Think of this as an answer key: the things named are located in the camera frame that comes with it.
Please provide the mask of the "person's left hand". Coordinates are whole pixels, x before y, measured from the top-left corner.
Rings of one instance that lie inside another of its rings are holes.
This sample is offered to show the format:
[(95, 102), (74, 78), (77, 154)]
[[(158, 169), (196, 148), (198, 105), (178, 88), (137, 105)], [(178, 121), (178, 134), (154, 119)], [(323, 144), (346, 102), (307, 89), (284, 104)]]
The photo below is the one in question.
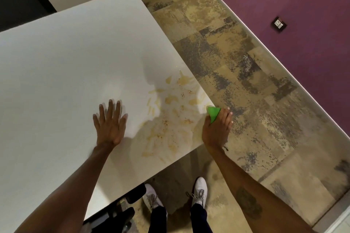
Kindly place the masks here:
[(112, 148), (119, 145), (125, 136), (125, 132), (120, 131), (120, 118), (122, 114), (122, 102), (118, 100), (114, 103), (114, 114), (111, 121), (107, 121), (107, 110), (102, 104), (99, 105), (98, 116), (100, 122), (100, 130), (97, 133), (96, 145), (101, 147), (108, 145)]

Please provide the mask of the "person's right hand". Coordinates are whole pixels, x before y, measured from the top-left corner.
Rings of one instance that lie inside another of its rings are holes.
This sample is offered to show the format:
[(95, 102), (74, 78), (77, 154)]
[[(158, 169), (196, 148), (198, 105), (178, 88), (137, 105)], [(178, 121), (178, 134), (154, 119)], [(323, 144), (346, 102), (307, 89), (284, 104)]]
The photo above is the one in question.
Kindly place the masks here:
[(203, 143), (210, 153), (223, 150), (223, 146), (228, 141), (228, 136), (233, 126), (232, 115), (233, 112), (229, 107), (221, 108), (216, 120), (210, 125), (212, 134), (202, 135)]

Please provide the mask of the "person's left forearm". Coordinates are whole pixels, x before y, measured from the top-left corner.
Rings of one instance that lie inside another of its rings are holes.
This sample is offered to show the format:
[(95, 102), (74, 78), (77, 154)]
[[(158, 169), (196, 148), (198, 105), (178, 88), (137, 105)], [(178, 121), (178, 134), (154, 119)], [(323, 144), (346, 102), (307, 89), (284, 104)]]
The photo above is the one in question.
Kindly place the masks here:
[(100, 143), (14, 233), (80, 233), (88, 204), (113, 143)]

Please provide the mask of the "person's right forearm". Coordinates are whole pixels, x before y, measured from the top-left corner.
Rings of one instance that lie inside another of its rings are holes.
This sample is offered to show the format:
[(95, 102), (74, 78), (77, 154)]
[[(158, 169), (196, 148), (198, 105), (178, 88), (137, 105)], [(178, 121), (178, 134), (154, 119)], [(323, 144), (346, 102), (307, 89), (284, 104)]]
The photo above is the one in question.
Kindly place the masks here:
[(243, 171), (222, 148), (205, 146), (252, 233), (316, 233), (290, 206)]

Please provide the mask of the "brown spill stain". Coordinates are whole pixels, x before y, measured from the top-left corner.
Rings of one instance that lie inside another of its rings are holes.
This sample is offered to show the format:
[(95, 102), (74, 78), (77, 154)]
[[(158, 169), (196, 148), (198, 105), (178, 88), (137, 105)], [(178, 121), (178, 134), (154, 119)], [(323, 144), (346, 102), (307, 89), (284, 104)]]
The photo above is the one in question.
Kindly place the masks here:
[(202, 142), (207, 107), (213, 106), (195, 76), (180, 69), (148, 92), (146, 120), (132, 139), (132, 160), (170, 165)]

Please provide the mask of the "person's right white shoe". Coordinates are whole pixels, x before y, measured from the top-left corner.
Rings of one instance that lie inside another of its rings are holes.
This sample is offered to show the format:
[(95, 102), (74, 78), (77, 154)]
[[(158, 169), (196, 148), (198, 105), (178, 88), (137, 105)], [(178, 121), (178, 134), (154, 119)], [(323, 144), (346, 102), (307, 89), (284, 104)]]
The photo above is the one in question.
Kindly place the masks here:
[(194, 183), (194, 187), (190, 197), (192, 199), (192, 206), (199, 204), (202, 208), (205, 208), (208, 196), (208, 187), (203, 177), (198, 177)]

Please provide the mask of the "person's white shoe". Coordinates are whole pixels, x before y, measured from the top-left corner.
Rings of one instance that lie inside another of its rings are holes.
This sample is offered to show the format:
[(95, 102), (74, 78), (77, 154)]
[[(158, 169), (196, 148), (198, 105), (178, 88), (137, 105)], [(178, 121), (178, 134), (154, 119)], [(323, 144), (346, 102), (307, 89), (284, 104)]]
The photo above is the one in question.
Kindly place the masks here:
[(145, 184), (146, 193), (142, 196), (143, 202), (147, 209), (152, 212), (157, 207), (164, 207), (161, 200), (158, 198), (158, 194), (151, 184)]
[(198, 177), (194, 183), (194, 187), (190, 197), (192, 199), (192, 206), (199, 204), (202, 208), (205, 208), (208, 196), (208, 187), (203, 177)]

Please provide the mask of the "person's left white shoe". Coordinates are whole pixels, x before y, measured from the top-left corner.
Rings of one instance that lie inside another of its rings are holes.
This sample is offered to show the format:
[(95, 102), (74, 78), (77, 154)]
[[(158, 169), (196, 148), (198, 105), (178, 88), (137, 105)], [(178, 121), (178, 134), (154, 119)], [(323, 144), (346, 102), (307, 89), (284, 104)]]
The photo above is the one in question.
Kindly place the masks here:
[(161, 200), (158, 198), (158, 194), (151, 184), (145, 184), (146, 193), (142, 196), (143, 202), (147, 209), (152, 212), (157, 207), (164, 207)]

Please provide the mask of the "person's right leg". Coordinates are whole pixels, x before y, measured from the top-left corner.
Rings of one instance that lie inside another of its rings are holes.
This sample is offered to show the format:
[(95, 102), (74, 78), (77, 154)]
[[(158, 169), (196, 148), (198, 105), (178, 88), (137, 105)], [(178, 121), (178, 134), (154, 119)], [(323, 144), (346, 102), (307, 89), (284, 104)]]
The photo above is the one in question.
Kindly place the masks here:
[(195, 203), (190, 210), (190, 218), (193, 233), (213, 233), (207, 222), (207, 211), (198, 203)]

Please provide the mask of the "person's leg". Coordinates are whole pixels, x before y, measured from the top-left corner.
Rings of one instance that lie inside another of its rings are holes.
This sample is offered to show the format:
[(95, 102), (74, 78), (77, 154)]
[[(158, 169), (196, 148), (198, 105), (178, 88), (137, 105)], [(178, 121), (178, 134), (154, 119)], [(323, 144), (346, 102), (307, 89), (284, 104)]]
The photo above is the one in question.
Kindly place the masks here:
[(198, 203), (195, 203), (190, 210), (190, 218), (193, 233), (213, 233), (207, 222), (207, 211)]
[(167, 211), (163, 206), (157, 206), (151, 211), (148, 233), (167, 233)]

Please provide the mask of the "person's left leg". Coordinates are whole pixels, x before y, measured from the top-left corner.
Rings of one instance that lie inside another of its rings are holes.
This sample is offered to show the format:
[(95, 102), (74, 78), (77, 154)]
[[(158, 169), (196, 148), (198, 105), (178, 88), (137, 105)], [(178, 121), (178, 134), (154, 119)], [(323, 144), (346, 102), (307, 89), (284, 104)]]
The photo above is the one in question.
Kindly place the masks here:
[(148, 233), (167, 233), (167, 211), (163, 206), (157, 206), (151, 211)]

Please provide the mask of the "black wall socket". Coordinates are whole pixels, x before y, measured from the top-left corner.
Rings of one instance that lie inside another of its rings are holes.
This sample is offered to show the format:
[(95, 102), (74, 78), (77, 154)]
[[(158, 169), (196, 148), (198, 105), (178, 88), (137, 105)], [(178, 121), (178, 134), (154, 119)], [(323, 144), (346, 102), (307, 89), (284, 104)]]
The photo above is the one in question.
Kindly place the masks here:
[(271, 22), (271, 27), (276, 30), (278, 33), (281, 33), (283, 30), (286, 29), (287, 24), (282, 20), (281, 17), (277, 16), (274, 18), (274, 20)]

